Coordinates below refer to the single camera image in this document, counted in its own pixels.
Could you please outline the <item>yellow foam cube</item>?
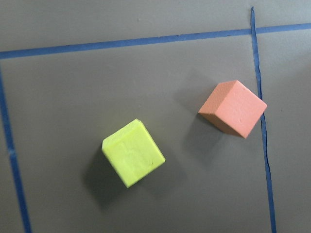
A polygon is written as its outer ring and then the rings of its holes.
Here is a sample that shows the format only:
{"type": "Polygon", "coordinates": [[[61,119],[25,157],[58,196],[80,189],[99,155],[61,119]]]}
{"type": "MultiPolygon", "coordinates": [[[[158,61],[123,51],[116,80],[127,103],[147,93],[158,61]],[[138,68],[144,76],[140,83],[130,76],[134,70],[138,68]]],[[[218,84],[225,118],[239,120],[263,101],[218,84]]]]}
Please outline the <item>yellow foam cube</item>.
{"type": "Polygon", "coordinates": [[[102,152],[127,188],[166,161],[139,119],[105,138],[102,152]]]}

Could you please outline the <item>orange foam cube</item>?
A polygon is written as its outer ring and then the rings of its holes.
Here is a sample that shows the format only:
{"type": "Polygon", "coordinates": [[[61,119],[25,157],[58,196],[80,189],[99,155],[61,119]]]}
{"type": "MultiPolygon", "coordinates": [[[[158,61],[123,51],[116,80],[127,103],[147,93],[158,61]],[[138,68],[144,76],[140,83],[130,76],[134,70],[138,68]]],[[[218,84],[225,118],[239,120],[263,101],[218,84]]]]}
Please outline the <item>orange foam cube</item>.
{"type": "Polygon", "coordinates": [[[247,138],[267,104],[240,81],[217,84],[198,114],[220,131],[247,138]]]}

